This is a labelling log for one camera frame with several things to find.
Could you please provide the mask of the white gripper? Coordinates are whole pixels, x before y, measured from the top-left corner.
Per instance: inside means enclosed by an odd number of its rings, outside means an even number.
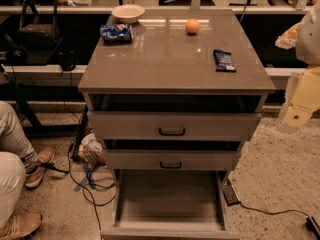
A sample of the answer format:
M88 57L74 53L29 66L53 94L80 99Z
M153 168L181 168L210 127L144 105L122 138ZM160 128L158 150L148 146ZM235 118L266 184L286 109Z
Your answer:
M299 131L319 107L320 66L309 65L302 73L289 77L277 129L287 134Z

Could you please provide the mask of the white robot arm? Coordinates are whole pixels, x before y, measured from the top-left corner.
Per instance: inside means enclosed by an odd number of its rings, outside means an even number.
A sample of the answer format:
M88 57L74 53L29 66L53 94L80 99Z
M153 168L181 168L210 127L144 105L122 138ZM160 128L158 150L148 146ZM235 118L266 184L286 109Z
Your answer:
M320 109L320 2L278 37L275 45L282 49L294 48L297 59L307 64L304 72L292 73L289 77L285 102L279 112L278 130L294 133Z

